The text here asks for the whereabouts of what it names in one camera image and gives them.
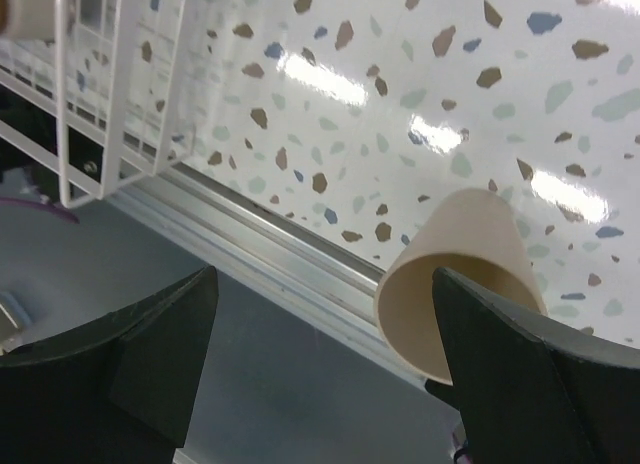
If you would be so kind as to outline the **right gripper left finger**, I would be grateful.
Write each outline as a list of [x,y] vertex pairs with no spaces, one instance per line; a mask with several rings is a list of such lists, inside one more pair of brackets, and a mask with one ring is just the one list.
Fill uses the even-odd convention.
[[184,446],[218,303],[206,266],[1,358],[4,463],[170,463]]

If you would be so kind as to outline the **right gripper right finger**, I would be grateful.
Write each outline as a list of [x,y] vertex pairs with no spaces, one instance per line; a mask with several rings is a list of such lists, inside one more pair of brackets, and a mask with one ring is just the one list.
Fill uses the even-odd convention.
[[457,409],[475,463],[636,463],[639,352],[499,296],[467,288],[470,315],[447,329]]

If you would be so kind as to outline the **beige plastic cup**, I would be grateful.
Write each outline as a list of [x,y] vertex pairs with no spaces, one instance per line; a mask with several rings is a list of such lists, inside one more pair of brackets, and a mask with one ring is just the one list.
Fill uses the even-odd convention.
[[477,188],[455,191],[438,204],[377,286],[381,336],[429,380],[452,382],[447,329],[462,331],[470,317],[461,302],[467,288],[548,313],[510,205]]

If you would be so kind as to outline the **steel cup front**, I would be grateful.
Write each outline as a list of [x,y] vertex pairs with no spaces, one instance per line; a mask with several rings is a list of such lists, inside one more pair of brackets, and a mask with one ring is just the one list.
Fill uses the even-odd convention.
[[56,0],[1,0],[1,37],[9,40],[52,40]]

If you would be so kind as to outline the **clear acrylic dish rack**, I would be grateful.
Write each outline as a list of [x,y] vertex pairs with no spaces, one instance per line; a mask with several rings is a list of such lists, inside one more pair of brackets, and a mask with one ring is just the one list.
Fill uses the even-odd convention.
[[1,37],[1,166],[50,208],[189,158],[199,0],[56,0],[52,40]]

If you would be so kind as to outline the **aluminium frame rail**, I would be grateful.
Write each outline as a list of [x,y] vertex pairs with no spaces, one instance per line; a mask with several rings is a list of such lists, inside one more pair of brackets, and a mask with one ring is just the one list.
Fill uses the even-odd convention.
[[125,212],[415,387],[383,341],[373,299],[380,267],[179,164],[108,198]]

